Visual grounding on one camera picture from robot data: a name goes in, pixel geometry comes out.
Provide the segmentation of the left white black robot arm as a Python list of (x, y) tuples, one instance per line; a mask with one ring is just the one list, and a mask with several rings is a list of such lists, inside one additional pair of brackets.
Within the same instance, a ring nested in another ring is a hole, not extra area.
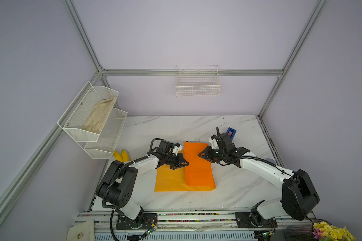
[(138, 219), (143, 208), (132, 198), (137, 177), (164, 165), (172, 170), (189, 166), (182, 149), (179, 143), (155, 138), (145, 156), (126, 163), (113, 161), (96, 188), (102, 208), (111, 209), (130, 220)]

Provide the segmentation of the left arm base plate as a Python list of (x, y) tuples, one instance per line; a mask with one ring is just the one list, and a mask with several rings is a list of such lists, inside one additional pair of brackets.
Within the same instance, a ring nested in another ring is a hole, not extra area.
[(118, 217), (115, 224), (116, 230), (148, 230), (152, 225), (157, 223), (158, 214), (156, 213), (143, 213), (138, 216), (135, 220), (129, 219), (128, 217)]

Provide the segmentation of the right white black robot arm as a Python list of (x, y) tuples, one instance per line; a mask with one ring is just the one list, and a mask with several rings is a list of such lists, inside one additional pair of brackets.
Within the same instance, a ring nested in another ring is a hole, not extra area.
[(249, 215), (251, 224), (263, 226), (272, 218), (290, 216), (302, 221), (320, 202), (312, 180), (304, 170), (293, 171), (263, 159), (245, 147), (236, 147), (228, 134), (209, 138), (210, 145), (199, 157), (221, 166), (235, 165), (262, 177), (281, 192), (281, 197), (255, 204)]

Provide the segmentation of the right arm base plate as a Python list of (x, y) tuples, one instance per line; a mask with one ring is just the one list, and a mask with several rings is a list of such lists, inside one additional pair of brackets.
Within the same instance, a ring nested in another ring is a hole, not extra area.
[(243, 211), (235, 213), (238, 228), (275, 228), (277, 222), (274, 218), (263, 219), (259, 214)]

